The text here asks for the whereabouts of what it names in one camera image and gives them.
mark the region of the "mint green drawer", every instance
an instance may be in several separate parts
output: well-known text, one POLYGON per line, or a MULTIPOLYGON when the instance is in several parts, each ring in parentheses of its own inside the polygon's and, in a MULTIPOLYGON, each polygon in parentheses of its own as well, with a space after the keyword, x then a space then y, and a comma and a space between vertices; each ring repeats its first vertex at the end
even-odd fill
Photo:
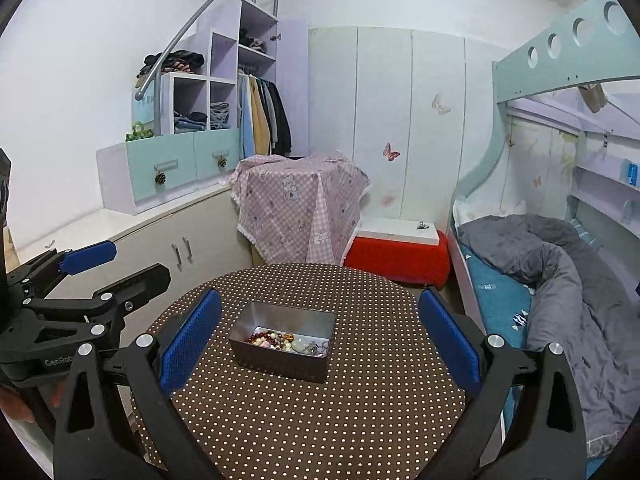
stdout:
POLYGON ((130 140, 126 146, 136 202, 196 180, 193 133, 130 140), (164 184, 156 184, 158 173, 166 176, 164 184))
POLYGON ((198 180, 236 168, 240 162, 240 131, 237 128, 207 130, 193 135, 198 180), (224 168, 218 165, 222 158, 226 160, 224 168))

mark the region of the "blue can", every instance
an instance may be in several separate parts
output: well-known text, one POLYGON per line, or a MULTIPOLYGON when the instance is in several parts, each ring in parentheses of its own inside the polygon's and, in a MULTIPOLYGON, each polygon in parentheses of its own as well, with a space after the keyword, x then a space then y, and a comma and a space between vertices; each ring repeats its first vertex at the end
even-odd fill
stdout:
POLYGON ((629 184, 631 184, 632 186, 635 186, 636 182, 638 181, 638 165, 630 163, 629 171, 627 175, 629 179, 629 184))

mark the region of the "stack of clothes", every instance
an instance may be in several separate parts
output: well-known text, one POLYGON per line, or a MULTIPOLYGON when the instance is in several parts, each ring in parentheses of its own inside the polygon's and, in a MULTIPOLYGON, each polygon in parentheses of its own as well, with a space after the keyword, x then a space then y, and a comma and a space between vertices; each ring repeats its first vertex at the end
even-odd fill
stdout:
POLYGON ((238 71, 240 155, 285 155, 291 152, 289 121, 276 85, 238 71))
POLYGON ((192 112, 187 117, 174 112, 174 127, 177 134, 202 132, 207 129, 207 116, 200 112, 192 112))
POLYGON ((250 49, 257 50, 263 54, 267 53, 267 42, 263 40, 256 40, 255 38, 250 38, 247 34, 248 30, 245 28, 240 29, 240 39, 238 43, 244 46, 248 46, 250 49))
POLYGON ((229 103, 211 103, 209 111, 212 130, 223 130, 224 128, 228 128, 229 103))
MULTIPOLYGON (((136 82, 136 88, 140 88, 146 79, 146 75, 151 72, 154 63, 158 60, 162 53, 155 56, 149 55, 145 57, 145 65, 140 69, 138 73, 138 81, 136 82)), ((165 72, 186 72, 187 74, 193 74, 194 70, 199 69, 204 65, 204 57, 202 54, 196 54, 190 50, 176 50, 169 54, 164 62, 162 62, 162 73, 165 72)))

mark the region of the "blue gripper pad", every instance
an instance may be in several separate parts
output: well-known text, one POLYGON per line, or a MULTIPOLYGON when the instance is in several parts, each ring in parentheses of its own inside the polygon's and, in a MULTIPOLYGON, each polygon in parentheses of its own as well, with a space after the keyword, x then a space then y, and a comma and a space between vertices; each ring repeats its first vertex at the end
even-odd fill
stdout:
POLYGON ((160 388, 167 397, 187 383, 221 315, 220 295, 210 290, 178 330, 161 361, 160 388))
POLYGON ((116 257, 116 252, 116 245, 107 240, 106 242, 100 242, 99 244, 65 254, 65 259, 62 260, 58 268, 60 272, 75 276, 110 262, 116 257))
POLYGON ((478 354, 430 290, 420 295, 418 316, 458 387, 476 396, 482 388, 478 354))

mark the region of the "circular hole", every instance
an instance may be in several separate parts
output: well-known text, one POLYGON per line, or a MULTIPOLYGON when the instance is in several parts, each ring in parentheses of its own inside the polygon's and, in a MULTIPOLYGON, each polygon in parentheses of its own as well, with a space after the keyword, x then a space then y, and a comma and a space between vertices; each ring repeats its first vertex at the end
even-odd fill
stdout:
POLYGON ((527 54, 527 62, 531 68, 535 68, 538 64, 538 51, 534 46, 530 47, 529 53, 527 54))
POLYGON ((574 41, 578 46, 584 46, 593 34, 594 24, 591 21, 578 18, 574 21, 574 41))
POLYGON ((549 56, 551 56, 552 59, 556 59, 558 56, 560 56, 560 51, 562 50, 562 41, 557 34, 552 34, 551 36, 549 36, 547 44, 549 47, 549 56))
POLYGON ((629 26, 628 17, 625 11, 622 10, 616 2, 607 2, 604 6, 604 19, 607 22, 607 27, 615 35, 620 36, 624 34, 629 26))

